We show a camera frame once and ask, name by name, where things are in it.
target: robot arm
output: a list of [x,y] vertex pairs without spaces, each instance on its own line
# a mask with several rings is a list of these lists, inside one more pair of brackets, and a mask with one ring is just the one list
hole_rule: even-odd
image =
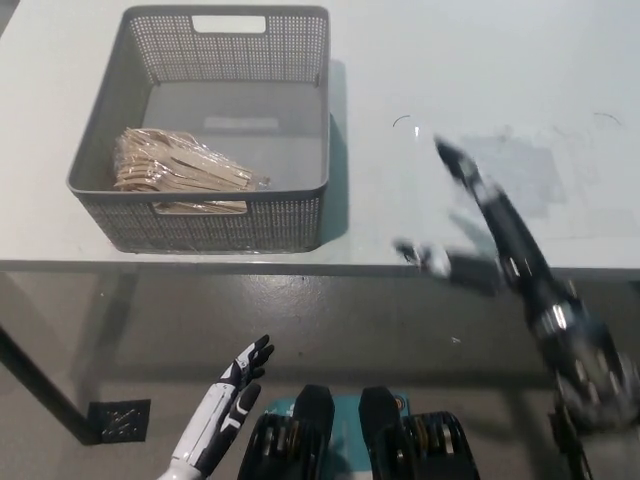
[[260,394],[250,384],[273,353],[265,335],[236,357],[200,402],[159,480],[204,480],[225,455]]
[[[640,476],[636,460],[640,444],[627,450],[616,446],[622,438],[638,437],[640,380],[636,367],[617,351],[606,325],[553,277],[504,190],[484,177],[461,150],[441,139],[436,139],[436,147],[453,179],[480,208],[498,258],[465,258],[442,248],[418,249],[404,242],[396,248],[436,277],[487,292],[506,286],[520,295],[529,331],[556,381],[558,399],[552,425],[557,443],[564,443],[561,450],[577,459],[572,465],[574,478],[617,478],[616,469],[633,472],[625,478]],[[571,438],[558,441],[558,435]],[[616,455],[605,453],[611,451]]]

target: black metal bracket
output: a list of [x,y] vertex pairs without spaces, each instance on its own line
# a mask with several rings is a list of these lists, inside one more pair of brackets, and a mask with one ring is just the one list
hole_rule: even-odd
[[144,442],[150,411],[151,400],[91,402],[87,420],[101,443]]

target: perforated basket side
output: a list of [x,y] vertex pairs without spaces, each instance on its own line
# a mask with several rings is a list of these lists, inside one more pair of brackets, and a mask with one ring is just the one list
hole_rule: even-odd
[[69,174],[78,191],[110,190],[115,181],[115,139],[142,123],[153,83],[148,78],[133,33],[124,29],[112,53],[100,95]]
[[[293,81],[314,83],[325,70],[326,11],[298,7],[149,7],[130,28],[155,83],[169,81]],[[261,34],[198,33],[193,15],[264,15]]]
[[322,198],[251,202],[243,215],[160,215],[152,204],[83,204],[120,250],[303,252],[320,243]]

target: gray floor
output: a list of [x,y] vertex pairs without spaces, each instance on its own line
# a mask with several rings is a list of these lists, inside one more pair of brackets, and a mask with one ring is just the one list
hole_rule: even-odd
[[[637,292],[581,290],[637,351]],[[0,369],[0,478],[155,478],[208,384],[264,332],[277,351],[260,407],[306,382],[336,393],[387,384],[414,412],[456,413],[483,478],[567,478],[545,376],[508,296],[426,279],[12,274],[0,276],[0,305],[4,327],[78,405],[152,399],[146,443],[83,448]],[[249,433],[215,478],[233,478]]]

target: motion blur robot arm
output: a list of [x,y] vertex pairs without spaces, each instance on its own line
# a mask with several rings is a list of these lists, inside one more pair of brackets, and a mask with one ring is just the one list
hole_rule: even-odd
[[575,292],[556,280],[524,221],[500,185],[482,175],[463,151],[436,139],[453,179],[472,196],[496,243],[497,259],[439,247],[396,245],[434,276],[496,292],[511,288],[524,302],[529,331],[557,386],[552,426],[574,479],[640,478],[640,381],[606,325]]

